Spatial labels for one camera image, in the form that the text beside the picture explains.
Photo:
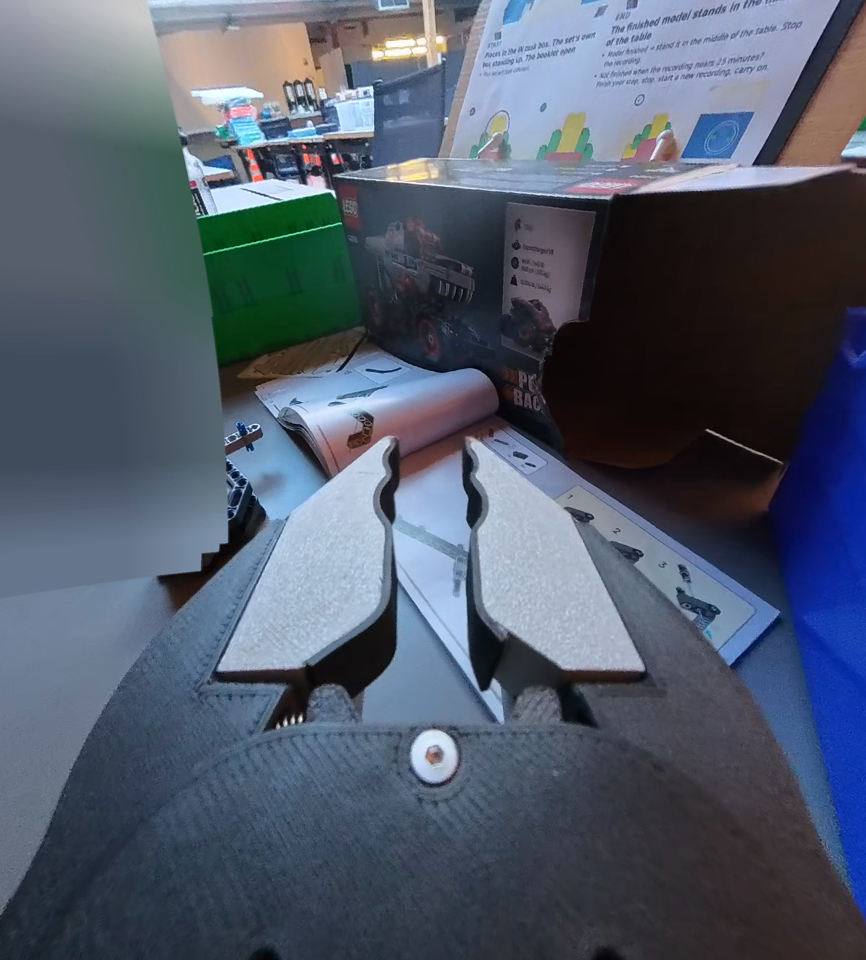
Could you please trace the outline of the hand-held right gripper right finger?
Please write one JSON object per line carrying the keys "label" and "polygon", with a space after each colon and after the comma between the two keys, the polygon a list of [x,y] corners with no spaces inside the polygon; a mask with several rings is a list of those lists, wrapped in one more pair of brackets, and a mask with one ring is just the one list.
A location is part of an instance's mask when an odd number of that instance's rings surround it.
{"label": "hand-held right gripper right finger", "polygon": [[481,690],[631,684],[646,666],[570,513],[467,438],[468,654]]}

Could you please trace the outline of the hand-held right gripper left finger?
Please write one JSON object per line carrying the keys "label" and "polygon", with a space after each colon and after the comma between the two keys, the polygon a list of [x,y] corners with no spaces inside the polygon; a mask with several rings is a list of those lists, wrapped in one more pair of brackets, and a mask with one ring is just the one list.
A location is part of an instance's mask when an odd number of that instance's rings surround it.
{"label": "hand-held right gripper left finger", "polygon": [[380,439],[293,510],[217,663],[217,678],[360,696],[396,645],[398,440]]}

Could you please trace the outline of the partly built lego model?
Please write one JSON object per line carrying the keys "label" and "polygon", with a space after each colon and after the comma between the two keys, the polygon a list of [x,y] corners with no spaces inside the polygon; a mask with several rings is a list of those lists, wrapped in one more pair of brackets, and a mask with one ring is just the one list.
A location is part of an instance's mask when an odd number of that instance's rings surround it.
{"label": "partly built lego model", "polygon": [[247,476],[230,459],[235,452],[254,451],[255,442],[262,437],[263,431],[258,423],[245,424],[242,421],[236,421],[235,431],[224,437],[227,545],[230,551],[251,540],[266,518]]}

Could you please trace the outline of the green plastic bin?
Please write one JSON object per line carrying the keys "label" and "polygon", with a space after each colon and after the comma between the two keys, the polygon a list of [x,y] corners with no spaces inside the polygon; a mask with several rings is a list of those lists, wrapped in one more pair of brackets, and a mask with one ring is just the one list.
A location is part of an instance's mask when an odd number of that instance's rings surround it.
{"label": "green plastic bin", "polygon": [[198,229],[219,367],[360,324],[332,192],[203,215]]}

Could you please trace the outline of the black lego set box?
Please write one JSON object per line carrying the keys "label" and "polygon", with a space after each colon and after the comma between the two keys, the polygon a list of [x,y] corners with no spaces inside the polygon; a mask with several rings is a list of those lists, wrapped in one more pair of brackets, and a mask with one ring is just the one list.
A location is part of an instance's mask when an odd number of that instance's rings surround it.
{"label": "black lego set box", "polygon": [[335,181],[367,332],[573,459],[788,458],[866,307],[866,169],[417,159]]}

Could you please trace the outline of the open instruction booklet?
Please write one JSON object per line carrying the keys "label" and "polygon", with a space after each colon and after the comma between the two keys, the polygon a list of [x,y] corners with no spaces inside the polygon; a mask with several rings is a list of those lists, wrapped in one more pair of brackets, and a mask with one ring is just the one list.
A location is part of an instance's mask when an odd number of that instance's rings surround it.
{"label": "open instruction booklet", "polygon": [[271,381],[256,395],[284,428],[307,441],[329,477],[375,441],[398,438],[394,551],[400,582],[473,685],[466,639],[466,436],[483,441],[575,521],[594,527],[727,664],[735,664],[779,617],[767,601],[500,419],[497,392],[478,370],[428,373],[379,353],[321,376]]}

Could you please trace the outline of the blue plastic bin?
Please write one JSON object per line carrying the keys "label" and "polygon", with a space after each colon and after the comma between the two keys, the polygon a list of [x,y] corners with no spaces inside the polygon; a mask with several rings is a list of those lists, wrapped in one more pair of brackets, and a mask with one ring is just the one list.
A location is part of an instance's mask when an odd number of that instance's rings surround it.
{"label": "blue plastic bin", "polygon": [[807,413],[770,514],[852,890],[866,915],[866,308]]}

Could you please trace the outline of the cluttered background desk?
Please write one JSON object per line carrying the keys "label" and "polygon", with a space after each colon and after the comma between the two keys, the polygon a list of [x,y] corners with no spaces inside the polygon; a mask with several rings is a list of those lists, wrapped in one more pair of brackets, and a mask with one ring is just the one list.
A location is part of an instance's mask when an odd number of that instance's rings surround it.
{"label": "cluttered background desk", "polygon": [[285,136],[243,146],[233,138],[219,145],[238,157],[250,181],[296,179],[303,186],[334,188],[336,176],[371,167],[373,133],[370,130]]}

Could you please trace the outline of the black mesh office chair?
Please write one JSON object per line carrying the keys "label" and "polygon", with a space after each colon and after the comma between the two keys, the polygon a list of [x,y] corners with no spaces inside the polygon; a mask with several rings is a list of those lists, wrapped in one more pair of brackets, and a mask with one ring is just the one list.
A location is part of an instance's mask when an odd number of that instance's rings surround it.
{"label": "black mesh office chair", "polygon": [[445,130],[444,64],[392,81],[379,80],[372,90],[372,167],[435,159]]}

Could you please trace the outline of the printed instruction poster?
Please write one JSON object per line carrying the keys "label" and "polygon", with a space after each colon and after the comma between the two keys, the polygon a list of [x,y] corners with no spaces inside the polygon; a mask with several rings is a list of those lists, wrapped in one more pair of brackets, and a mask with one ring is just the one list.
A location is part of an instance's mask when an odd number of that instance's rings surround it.
{"label": "printed instruction poster", "polygon": [[450,156],[751,164],[839,6],[490,2]]}

